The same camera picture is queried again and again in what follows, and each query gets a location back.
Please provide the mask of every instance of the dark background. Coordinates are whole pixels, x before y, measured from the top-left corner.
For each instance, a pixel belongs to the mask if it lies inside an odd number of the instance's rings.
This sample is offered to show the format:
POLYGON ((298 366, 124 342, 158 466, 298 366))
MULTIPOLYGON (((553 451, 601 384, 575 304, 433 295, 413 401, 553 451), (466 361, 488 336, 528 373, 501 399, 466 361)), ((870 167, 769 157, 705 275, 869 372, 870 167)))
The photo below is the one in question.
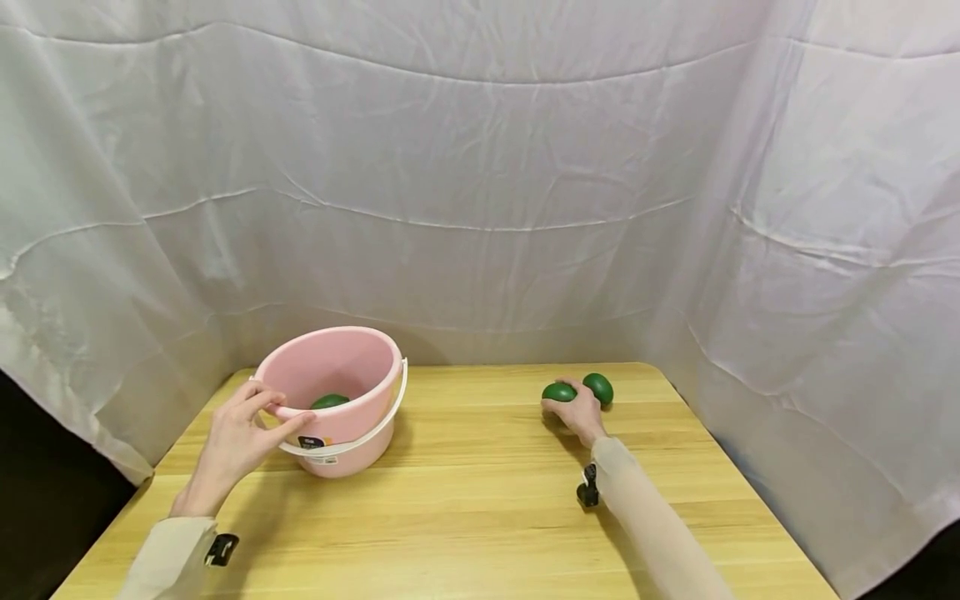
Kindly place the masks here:
MULTIPOLYGON (((0 372, 0 600, 48 598, 133 486, 0 372)), ((861 600, 960 598, 960 526, 949 526, 861 600)))

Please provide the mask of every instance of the green ball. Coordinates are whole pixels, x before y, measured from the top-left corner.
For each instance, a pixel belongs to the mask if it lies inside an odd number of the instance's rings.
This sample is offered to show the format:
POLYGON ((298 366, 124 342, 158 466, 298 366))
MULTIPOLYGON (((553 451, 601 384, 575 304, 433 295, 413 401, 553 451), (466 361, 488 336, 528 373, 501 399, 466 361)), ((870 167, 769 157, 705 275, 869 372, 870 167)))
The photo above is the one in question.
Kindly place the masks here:
POLYGON ((598 372, 592 372, 584 377, 584 385, 590 388, 596 399, 600 400, 601 406, 607 406, 613 402, 613 386, 607 377, 598 372))
POLYGON ((577 391, 562 381, 556 381, 543 388, 543 394, 540 394, 540 397, 550 398, 558 402, 569 402, 577 397, 577 391))
POLYGON ((341 396, 339 394, 327 394, 321 398, 318 398, 310 405, 310 410, 317 411, 323 408, 333 408, 334 406, 340 406, 341 404, 346 404, 350 402, 350 398, 346 396, 341 396))

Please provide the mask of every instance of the bucket handle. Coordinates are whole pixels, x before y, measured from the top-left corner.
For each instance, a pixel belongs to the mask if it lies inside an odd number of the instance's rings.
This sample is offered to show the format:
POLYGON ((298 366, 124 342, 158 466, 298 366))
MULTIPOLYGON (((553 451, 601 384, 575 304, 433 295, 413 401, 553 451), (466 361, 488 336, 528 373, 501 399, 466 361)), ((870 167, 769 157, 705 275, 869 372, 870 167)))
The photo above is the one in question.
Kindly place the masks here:
MULTIPOLYGON (((394 400, 394 405, 390 407, 390 411, 380 420, 380 422, 364 434, 362 437, 357 438, 353 442, 344 442, 343 444, 331 444, 326 445, 321 448, 301 448, 299 446, 290 444, 289 442, 280 443, 279 448, 284 452, 294 454, 295 456, 302 456, 303 458, 327 458, 330 456, 336 456, 338 454, 343 454, 349 450, 353 450, 355 447, 363 445, 369 442, 373 436, 383 431, 383 428, 387 426, 387 423, 396 415, 396 411, 400 408, 400 402, 403 401, 403 396, 407 391, 407 359, 404 358, 402 361, 403 364, 403 378, 400 381, 400 391, 396 395, 396 400, 394 400)), ((259 415, 256 416, 257 424, 266 429, 266 425, 263 423, 263 420, 259 415)))

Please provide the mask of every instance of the pink bucket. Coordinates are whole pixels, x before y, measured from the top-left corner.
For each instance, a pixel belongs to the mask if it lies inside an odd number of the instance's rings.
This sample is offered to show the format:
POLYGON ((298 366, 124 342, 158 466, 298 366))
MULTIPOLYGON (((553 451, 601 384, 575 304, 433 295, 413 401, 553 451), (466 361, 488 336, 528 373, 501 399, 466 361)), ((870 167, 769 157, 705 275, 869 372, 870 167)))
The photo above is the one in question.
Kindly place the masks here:
POLYGON ((268 409, 281 422, 309 410, 320 396, 350 398, 314 411, 317 418, 295 440, 280 445, 315 475, 346 477, 372 465, 390 444, 406 389, 407 361, 381 331, 331 327, 277 348, 253 378, 287 395, 287 406, 268 409))

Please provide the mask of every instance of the sleeve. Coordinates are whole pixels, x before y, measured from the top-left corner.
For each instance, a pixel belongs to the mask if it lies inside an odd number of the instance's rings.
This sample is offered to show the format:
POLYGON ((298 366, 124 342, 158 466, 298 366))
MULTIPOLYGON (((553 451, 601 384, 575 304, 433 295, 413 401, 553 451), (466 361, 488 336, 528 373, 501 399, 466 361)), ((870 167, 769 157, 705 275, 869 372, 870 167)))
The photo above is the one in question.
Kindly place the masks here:
POLYGON ((192 600, 204 586, 206 553, 217 537, 208 517, 171 517, 154 525, 117 600, 192 600))
POLYGON ((646 563, 664 600, 733 600, 707 553, 616 438, 592 449, 597 490, 646 563))

